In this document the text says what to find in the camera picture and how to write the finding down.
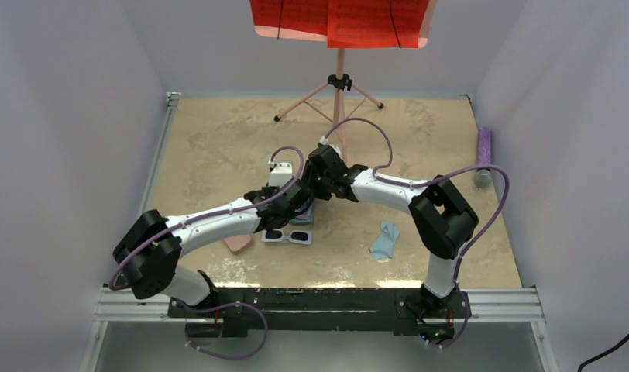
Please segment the grey glasses case green lining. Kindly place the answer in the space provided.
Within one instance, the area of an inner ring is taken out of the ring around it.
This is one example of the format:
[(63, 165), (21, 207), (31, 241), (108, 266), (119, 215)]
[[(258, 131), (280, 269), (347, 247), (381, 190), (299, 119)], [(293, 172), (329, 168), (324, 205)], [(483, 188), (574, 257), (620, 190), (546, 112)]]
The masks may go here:
[(314, 204), (311, 203), (306, 209), (301, 211), (294, 219), (290, 220), (290, 224), (301, 226), (311, 224), (314, 220)]

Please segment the pink glasses case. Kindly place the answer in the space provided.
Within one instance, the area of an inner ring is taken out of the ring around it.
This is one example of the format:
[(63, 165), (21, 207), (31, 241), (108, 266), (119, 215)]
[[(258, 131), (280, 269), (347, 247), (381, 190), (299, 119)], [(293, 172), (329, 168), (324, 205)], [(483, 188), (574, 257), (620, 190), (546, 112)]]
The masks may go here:
[(239, 255), (245, 252), (253, 244), (253, 237), (251, 235), (237, 235), (223, 239), (223, 243), (234, 255)]

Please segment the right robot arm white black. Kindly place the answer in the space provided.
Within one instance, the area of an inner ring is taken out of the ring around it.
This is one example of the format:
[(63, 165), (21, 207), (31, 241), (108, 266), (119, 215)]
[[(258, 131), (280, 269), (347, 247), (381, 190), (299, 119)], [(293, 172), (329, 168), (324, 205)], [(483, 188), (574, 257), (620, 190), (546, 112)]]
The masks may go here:
[(333, 146), (320, 145), (304, 165), (303, 180), (316, 199), (331, 197), (392, 208), (409, 215), (429, 251), (428, 272), (421, 286), (421, 305), (440, 315), (452, 303), (456, 265), (474, 235), (479, 218), (450, 180), (435, 179), (417, 188), (412, 180), (382, 177), (365, 165), (346, 166)]

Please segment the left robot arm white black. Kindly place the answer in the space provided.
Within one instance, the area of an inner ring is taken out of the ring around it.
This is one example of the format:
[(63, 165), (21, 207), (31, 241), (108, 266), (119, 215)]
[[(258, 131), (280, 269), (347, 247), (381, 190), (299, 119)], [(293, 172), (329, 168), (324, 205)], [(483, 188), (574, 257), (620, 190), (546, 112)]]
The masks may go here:
[(217, 306), (216, 288), (204, 273), (179, 265), (193, 250), (233, 236), (249, 235), (285, 226), (312, 200), (300, 180), (284, 188), (263, 187), (241, 198), (192, 215), (144, 212), (113, 250), (118, 267), (108, 286), (130, 289), (138, 300), (166, 295), (187, 304), (199, 317)]

